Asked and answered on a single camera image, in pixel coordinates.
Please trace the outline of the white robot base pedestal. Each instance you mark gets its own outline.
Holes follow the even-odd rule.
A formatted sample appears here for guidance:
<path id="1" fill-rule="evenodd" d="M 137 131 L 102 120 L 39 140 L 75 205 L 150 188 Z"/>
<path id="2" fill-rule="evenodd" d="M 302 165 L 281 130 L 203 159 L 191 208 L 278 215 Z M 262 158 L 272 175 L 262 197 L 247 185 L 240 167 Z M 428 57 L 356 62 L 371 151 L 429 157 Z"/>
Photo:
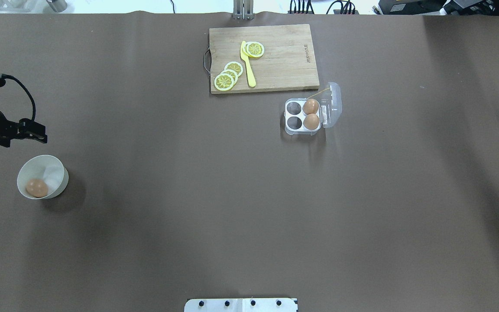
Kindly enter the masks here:
<path id="1" fill-rule="evenodd" d="M 189 299 L 184 312 L 298 312 L 293 298 Z"/>

